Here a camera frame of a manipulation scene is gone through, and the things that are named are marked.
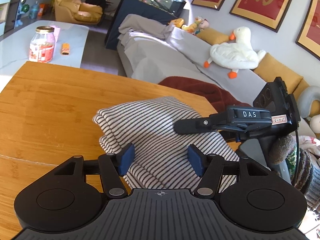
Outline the right gloved hand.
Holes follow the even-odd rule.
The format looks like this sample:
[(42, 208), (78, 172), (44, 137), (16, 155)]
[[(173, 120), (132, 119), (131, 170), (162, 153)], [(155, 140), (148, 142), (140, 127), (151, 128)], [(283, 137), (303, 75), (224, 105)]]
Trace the right gloved hand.
[(269, 158), (272, 164), (286, 164), (291, 184), (304, 194), (308, 207), (319, 212), (319, 139), (287, 135), (274, 143)]

